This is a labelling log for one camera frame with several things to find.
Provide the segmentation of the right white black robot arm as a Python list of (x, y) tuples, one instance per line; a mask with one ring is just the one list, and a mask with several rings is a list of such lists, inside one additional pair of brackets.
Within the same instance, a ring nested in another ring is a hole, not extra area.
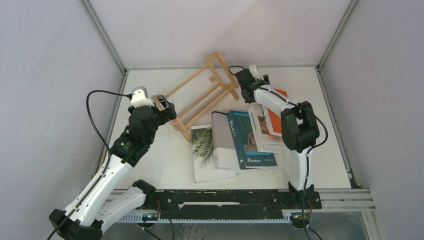
[(268, 75), (260, 76), (256, 65), (242, 67), (234, 73), (234, 77), (246, 103), (257, 103), (280, 114), (282, 141), (291, 155), (289, 203), (295, 208), (302, 208), (314, 192), (313, 183), (309, 179), (310, 165), (313, 150), (318, 147), (318, 124), (321, 120), (314, 114), (308, 101), (290, 100), (273, 88)]

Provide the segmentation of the coffee cover white book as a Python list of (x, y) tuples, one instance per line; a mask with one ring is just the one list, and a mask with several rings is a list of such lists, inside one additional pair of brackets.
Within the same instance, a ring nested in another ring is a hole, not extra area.
[(279, 154), (287, 150), (282, 136), (271, 136), (265, 124), (262, 105), (253, 104), (248, 109), (254, 137), (254, 144), (259, 152)]

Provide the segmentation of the wooden book rack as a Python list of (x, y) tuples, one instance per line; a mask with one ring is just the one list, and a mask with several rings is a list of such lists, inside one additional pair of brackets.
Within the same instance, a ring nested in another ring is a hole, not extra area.
[(162, 131), (166, 137), (190, 143), (190, 128), (208, 112), (227, 98), (240, 100), (239, 84), (228, 67), (223, 54), (216, 51), (206, 55), (198, 68), (153, 70), (154, 101), (158, 102), (163, 95), (175, 104), (176, 118)]

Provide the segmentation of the orange cover book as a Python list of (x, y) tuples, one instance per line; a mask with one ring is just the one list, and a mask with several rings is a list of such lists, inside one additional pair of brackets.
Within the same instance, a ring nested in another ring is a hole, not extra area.
[(262, 106), (262, 112), (268, 134), (274, 137), (281, 137), (282, 124), (280, 116), (265, 106)]

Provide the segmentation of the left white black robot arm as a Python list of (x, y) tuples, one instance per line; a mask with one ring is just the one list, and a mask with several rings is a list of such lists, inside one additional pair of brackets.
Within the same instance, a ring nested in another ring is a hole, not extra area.
[(108, 204), (106, 199), (139, 160), (149, 151), (158, 128), (177, 117), (175, 106), (163, 95), (152, 98), (131, 95), (128, 125), (107, 149), (108, 159), (84, 190), (64, 210), (54, 209), (48, 219), (64, 240), (99, 240), (106, 230), (132, 209), (153, 207), (157, 196), (134, 183)]

